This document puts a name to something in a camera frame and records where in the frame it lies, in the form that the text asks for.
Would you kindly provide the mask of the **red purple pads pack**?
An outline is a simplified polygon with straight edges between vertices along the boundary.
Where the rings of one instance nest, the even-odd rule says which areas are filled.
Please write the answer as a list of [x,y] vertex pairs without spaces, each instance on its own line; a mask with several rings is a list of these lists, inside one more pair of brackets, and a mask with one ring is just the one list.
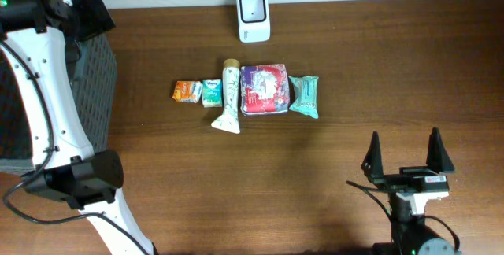
[[244,116],[283,114],[290,105],[284,64],[242,66],[241,111]]

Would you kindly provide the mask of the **white tube with cork cap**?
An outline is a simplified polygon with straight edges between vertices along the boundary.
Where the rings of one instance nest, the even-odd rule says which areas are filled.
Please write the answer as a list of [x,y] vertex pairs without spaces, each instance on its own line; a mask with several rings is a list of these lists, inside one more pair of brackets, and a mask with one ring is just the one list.
[[240,133],[238,118],[238,100],[239,100],[239,82],[240,82],[240,63],[238,60],[229,58],[223,63],[223,113],[216,118],[211,126],[215,129]]

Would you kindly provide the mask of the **mint green wipes pack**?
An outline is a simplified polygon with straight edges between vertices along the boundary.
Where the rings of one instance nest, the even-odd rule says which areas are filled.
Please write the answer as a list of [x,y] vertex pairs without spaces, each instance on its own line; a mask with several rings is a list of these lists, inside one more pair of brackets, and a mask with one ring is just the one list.
[[318,119],[317,111],[317,84],[318,76],[289,76],[292,83],[295,100],[291,103],[289,110]]

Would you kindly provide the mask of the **teal tissue pocket pack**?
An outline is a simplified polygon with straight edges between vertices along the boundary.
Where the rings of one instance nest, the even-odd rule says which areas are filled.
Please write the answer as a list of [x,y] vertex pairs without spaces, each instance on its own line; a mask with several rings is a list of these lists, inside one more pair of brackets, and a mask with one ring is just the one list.
[[202,104],[205,108],[222,107],[222,82],[220,79],[203,81]]

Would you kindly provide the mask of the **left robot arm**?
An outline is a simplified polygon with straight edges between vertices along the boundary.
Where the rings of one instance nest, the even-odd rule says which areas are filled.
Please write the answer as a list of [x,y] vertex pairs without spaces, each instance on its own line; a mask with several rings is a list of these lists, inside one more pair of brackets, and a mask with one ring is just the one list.
[[113,254],[154,254],[107,148],[117,65],[103,0],[1,0],[1,169],[76,210]]

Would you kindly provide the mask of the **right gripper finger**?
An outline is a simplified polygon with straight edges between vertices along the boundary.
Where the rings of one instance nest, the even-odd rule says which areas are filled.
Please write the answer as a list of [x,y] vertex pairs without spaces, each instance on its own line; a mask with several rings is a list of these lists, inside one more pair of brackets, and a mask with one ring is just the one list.
[[454,164],[443,145],[440,130],[437,127],[434,127],[429,135],[426,165],[436,173],[455,173]]
[[361,169],[368,179],[381,179],[384,177],[380,138],[377,131],[372,133],[371,142],[361,164]]

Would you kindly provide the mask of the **orange tissue pocket pack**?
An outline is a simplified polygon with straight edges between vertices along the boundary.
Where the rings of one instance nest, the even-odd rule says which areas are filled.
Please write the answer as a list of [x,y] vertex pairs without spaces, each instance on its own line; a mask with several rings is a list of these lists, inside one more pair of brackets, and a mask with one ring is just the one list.
[[176,102],[198,103],[203,85],[199,81],[177,81],[172,98]]

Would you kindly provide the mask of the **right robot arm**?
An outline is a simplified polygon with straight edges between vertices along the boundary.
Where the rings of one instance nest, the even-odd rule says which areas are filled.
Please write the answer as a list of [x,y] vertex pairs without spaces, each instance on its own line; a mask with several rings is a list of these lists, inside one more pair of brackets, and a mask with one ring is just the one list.
[[385,174],[380,138],[375,131],[361,164],[371,187],[365,192],[385,212],[391,225],[391,241],[375,243],[379,255],[459,254],[460,239],[446,223],[425,213],[431,200],[449,196],[447,175],[455,172],[437,127],[428,140],[425,166],[402,167],[397,174]]

